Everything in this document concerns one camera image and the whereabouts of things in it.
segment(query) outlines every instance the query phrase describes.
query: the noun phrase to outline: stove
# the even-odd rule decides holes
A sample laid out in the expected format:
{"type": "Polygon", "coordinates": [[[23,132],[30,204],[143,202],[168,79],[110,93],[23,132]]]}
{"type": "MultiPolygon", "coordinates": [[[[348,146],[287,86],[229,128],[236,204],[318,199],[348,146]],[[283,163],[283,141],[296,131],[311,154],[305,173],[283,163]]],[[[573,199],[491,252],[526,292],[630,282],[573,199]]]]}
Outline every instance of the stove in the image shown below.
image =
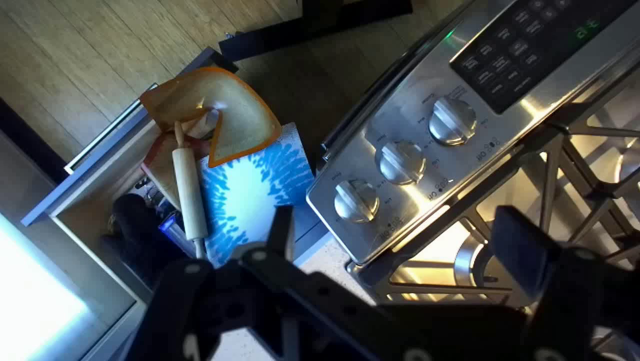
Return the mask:
{"type": "Polygon", "coordinates": [[[636,64],[637,19],[636,0],[469,2],[336,128],[309,207],[355,268],[374,266],[558,108],[636,64]]]}

